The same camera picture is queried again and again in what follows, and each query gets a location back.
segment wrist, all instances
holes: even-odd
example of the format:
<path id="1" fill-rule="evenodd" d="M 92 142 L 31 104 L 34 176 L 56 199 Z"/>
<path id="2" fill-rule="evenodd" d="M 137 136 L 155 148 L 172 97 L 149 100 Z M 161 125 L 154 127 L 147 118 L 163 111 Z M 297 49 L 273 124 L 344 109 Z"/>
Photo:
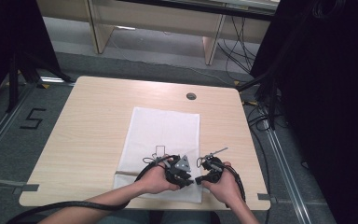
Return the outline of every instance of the wrist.
<path id="1" fill-rule="evenodd" d="M 245 202 L 241 197 L 234 196 L 227 199 L 226 205 L 228 205 L 230 208 L 242 206 Z"/>
<path id="2" fill-rule="evenodd" d="M 131 184 L 131 187 L 133 189 L 133 192 L 136 194 L 136 196 L 147 193 L 147 188 L 145 187 L 142 180 L 133 182 Z"/>
<path id="3" fill-rule="evenodd" d="M 255 218 L 255 215 L 252 213 L 246 202 L 241 197 L 234 199 L 232 203 L 228 204 L 228 206 L 238 218 L 240 223 L 259 223 L 257 218 Z"/>

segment hand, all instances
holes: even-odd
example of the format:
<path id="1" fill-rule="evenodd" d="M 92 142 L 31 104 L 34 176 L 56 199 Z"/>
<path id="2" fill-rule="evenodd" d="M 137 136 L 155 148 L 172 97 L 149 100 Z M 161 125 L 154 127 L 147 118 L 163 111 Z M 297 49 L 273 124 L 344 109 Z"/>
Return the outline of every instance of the hand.
<path id="1" fill-rule="evenodd" d="M 160 162 L 158 165 L 160 166 L 151 168 L 137 181 L 139 184 L 142 184 L 145 191 L 144 193 L 157 194 L 167 189 L 178 190 L 179 186 L 174 185 L 165 179 L 165 170 L 163 168 L 165 167 L 164 162 Z"/>
<path id="2" fill-rule="evenodd" d="M 224 162 L 224 164 L 228 166 L 231 165 L 228 161 Z M 229 204 L 241 199 L 240 188 L 235 182 L 234 175 L 227 169 L 224 169 L 219 182 L 214 184 L 204 180 L 201 183 L 202 186 L 209 189 L 214 197 L 221 203 Z"/>

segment black stand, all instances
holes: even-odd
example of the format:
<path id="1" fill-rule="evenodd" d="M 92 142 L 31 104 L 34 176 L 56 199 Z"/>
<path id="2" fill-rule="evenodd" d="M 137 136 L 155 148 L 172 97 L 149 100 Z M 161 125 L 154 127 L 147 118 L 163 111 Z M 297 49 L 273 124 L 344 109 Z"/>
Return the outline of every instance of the black stand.
<path id="1" fill-rule="evenodd" d="M 293 29 L 287 40 L 284 42 L 281 50 L 278 52 L 276 59 L 269 67 L 268 71 L 252 81 L 237 87 L 237 91 L 244 91 L 255 84 L 260 83 L 260 87 L 255 94 L 257 101 L 266 101 L 269 95 L 269 108 L 268 108 L 268 122 L 269 127 L 275 130 L 274 114 L 276 104 L 276 94 L 278 89 L 279 77 L 287 68 L 291 60 L 296 56 L 296 52 L 302 44 L 304 38 L 307 36 L 313 24 L 312 10 L 319 0 L 311 0 L 309 5 L 305 8 L 304 13 L 300 15 L 299 23 Z"/>
<path id="2" fill-rule="evenodd" d="M 5 46 L 5 54 L 10 60 L 7 112 L 10 112 L 18 102 L 18 70 L 28 83 L 36 83 L 40 80 L 36 68 L 46 69 L 66 82 L 73 82 L 61 71 L 35 0 L 2 0 L 0 45 Z"/>

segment black panel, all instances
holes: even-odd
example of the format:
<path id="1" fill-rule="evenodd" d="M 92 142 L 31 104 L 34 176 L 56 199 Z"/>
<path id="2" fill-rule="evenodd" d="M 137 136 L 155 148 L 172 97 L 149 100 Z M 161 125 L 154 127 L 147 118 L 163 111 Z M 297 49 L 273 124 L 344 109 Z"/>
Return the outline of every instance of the black panel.
<path id="1" fill-rule="evenodd" d="M 61 71 L 35 0 L 0 0 L 0 83 L 8 73 L 13 52 L 27 52 Z M 37 64 L 19 54 L 20 70 L 27 78 L 37 76 Z"/>
<path id="2" fill-rule="evenodd" d="M 282 0 L 280 2 L 275 13 L 276 20 L 270 24 L 255 58 L 251 71 L 253 77 L 259 77 L 267 72 L 311 1 Z"/>
<path id="3" fill-rule="evenodd" d="M 319 21 L 281 78 L 287 118 L 338 223 L 358 223 L 358 2 Z"/>

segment finger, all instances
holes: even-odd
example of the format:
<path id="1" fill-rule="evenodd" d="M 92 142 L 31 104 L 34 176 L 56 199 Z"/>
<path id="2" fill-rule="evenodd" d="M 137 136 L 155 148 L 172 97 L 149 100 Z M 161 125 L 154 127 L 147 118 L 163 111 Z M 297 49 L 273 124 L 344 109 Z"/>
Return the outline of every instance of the finger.
<path id="1" fill-rule="evenodd" d="M 170 184 L 168 186 L 168 189 L 172 190 L 172 191 L 176 191 L 176 190 L 179 190 L 179 185 L 174 185 L 174 184 Z"/>
<path id="2" fill-rule="evenodd" d="M 206 180 L 202 180 L 202 181 L 201 181 L 201 184 L 202 184 L 203 187 L 205 187 L 205 188 L 207 188 L 207 189 L 209 189 L 209 188 L 211 187 L 211 185 L 212 185 L 211 182 L 206 181 Z"/>
<path id="3" fill-rule="evenodd" d="M 229 161 L 225 161 L 225 162 L 223 162 L 223 164 L 224 164 L 225 166 L 231 167 L 231 162 L 229 162 Z M 229 170 L 228 170 L 228 169 L 224 169 L 224 170 L 223 170 L 223 173 L 229 173 Z"/>
<path id="4" fill-rule="evenodd" d="M 165 163 L 162 161 L 158 163 L 158 166 L 165 169 Z"/>

